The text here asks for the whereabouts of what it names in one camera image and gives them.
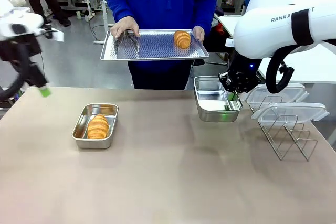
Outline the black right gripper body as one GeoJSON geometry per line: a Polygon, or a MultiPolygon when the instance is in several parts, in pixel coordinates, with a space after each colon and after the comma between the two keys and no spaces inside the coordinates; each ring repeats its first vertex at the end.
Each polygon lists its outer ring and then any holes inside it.
{"type": "Polygon", "coordinates": [[[234,50],[228,70],[218,75],[219,81],[228,92],[248,93],[262,83],[257,73],[261,62],[262,59],[249,59],[234,50]]]}

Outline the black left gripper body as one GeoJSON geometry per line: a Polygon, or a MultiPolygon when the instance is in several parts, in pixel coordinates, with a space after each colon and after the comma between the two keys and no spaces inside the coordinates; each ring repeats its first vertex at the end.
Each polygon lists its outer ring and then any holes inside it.
{"type": "Polygon", "coordinates": [[[27,59],[41,53],[40,45],[33,34],[21,35],[1,41],[1,60],[20,64],[22,62],[21,47],[25,48],[24,55],[27,59]]]}

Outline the person's left hand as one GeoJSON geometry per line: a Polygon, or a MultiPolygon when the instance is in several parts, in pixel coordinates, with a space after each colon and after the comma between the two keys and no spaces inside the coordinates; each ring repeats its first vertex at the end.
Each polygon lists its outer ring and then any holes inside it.
{"type": "Polygon", "coordinates": [[[197,39],[197,41],[199,41],[200,43],[203,43],[204,38],[205,38],[205,31],[201,26],[195,26],[193,28],[193,33],[195,38],[197,39]]]}

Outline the person's right hand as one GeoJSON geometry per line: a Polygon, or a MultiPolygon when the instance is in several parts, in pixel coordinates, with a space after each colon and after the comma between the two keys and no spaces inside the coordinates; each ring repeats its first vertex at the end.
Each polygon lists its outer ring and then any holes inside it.
{"type": "Polygon", "coordinates": [[[139,25],[135,21],[135,19],[131,16],[124,17],[120,19],[118,22],[116,22],[110,29],[111,35],[115,38],[118,39],[123,32],[126,30],[131,30],[133,33],[137,36],[140,37],[139,34],[139,25]]]}

